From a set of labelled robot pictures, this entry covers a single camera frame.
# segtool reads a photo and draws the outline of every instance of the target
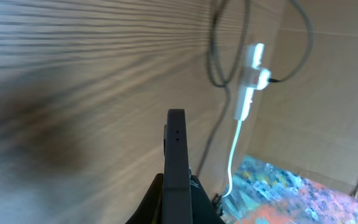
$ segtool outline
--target white plug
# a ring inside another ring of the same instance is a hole
[[[249,114],[254,90],[263,90],[269,84],[271,73],[267,68],[260,68],[264,53],[264,44],[252,44],[247,48],[244,71],[239,87],[239,97],[234,119],[244,121]]]
[[[227,177],[229,179],[229,189],[222,197],[230,195],[233,189],[233,180],[231,177],[231,164],[233,162],[234,151],[240,136],[241,124],[248,117],[252,97],[255,90],[263,90],[269,84],[270,71],[267,68],[260,68],[260,61],[264,54],[264,44],[253,44],[248,46],[244,66],[244,73],[241,77],[239,87],[239,99],[237,102],[234,119],[238,120],[236,133],[233,137],[233,143],[230,149],[229,162],[227,163]]]

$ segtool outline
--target multicolored surface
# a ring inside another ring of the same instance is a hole
[[[223,210],[226,223],[358,223],[358,200],[250,156]]]

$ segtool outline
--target white cable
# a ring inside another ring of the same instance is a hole
[[[223,195],[223,197],[229,196],[229,194],[231,193],[231,190],[233,189],[233,180],[231,177],[231,164],[233,161],[234,151],[236,150],[237,140],[239,139],[239,136],[240,136],[241,124],[242,124],[242,121],[239,120],[237,122],[236,133],[234,134],[233,143],[231,145],[229,162],[227,163],[227,176],[229,177],[229,190],[226,192],[225,195]]]

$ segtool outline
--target cardboard wall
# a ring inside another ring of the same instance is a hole
[[[348,193],[358,175],[358,1],[299,0],[315,44],[293,79],[264,91],[250,154]],[[284,77],[306,44],[302,18],[283,13],[271,70]]]

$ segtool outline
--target wooden panel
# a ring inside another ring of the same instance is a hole
[[[299,0],[312,20],[316,32],[358,36],[358,1]],[[305,30],[299,12],[288,3],[283,15],[282,29]]]
[[[0,0],[0,223],[124,223],[163,170],[169,108],[186,110],[198,166],[223,102],[206,78],[208,6]],[[248,42],[273,45],[275,6],[254,4]],[[232,1],[219,30],[225,70],[243,8]],[[228,114],[200,177],[209,195],[223,190],[233,128]]]
[[[304,32],[278,32],[271,66],[274,77],[282,77],[295,66],[305,41]],[[255,126],[253,154],[354,185],[358,175],[358,37],[317,34],[302,72],[264,91]]]

